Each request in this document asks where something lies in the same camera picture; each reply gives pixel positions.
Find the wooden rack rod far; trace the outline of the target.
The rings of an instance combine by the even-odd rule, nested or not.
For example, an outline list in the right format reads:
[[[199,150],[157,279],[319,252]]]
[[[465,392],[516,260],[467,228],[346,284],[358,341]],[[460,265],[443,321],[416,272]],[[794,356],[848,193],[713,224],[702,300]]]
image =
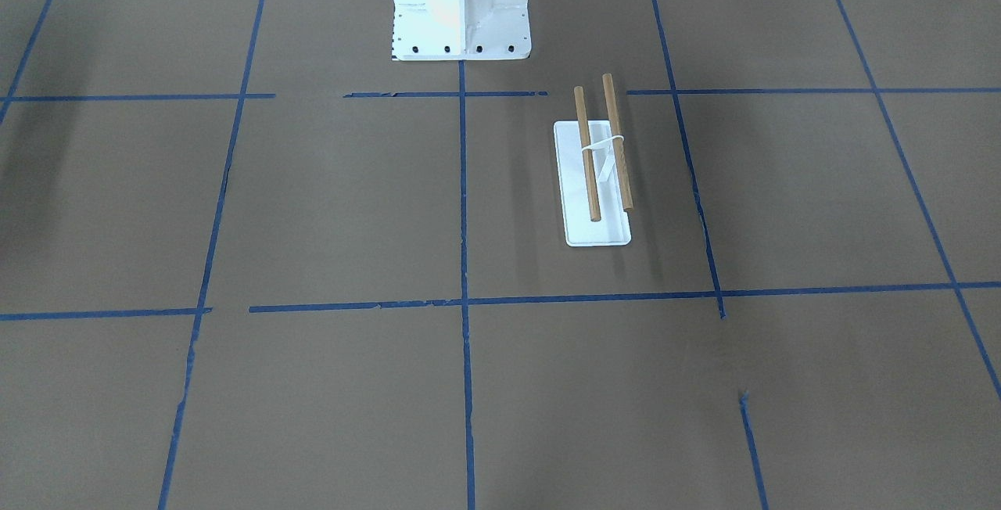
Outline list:
[[[630,186],[630,169],[628,160],[626,160],[625,144],[623,144],[621,111],[619,111],[618,99],[616,99],[614,76],[612,76],[612,73],[604,73],[601,79],[603,80],[605,109],[607,110],[608,121],[610,121],[610,132],[612,133],[612,154],[615,157],[616,176],[618,176],[619,192],[621,192],[622,210],[630,213],[635,208],[635,201],[633,201],[633,190],[632,186]]]

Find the white rack base tray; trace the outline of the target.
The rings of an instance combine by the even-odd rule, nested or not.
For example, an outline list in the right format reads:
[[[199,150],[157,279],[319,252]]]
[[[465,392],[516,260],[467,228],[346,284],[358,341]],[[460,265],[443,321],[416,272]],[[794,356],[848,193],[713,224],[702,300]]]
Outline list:
[[[554,122],[555,164],[565,243],[571,247],[625,246],[632,242],[629,213],[623,200],[619,149],[607,120],[587,125],[590,144],[579,136],[579,122]]]

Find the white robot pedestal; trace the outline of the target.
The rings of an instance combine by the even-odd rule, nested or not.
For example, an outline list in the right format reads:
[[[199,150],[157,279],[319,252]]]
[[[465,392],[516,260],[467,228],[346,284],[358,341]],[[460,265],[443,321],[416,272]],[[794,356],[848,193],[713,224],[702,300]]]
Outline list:
[[[532,53],[529,0],[393,0],[396,61],[503,61]]]

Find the white rack upright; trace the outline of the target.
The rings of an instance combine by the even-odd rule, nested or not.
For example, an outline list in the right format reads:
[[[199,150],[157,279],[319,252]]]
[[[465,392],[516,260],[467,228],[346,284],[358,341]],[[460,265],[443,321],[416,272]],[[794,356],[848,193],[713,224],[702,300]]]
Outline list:
[[[594,177],[598,185],[617,185],[618,181],[612,181],[612,176],[619,178],[619,158],[623,158],[623,136],[613,135],[611,137],[593,142],[584,146],[580,153],[583,157],[589,157],[593,169],[596,171]]]

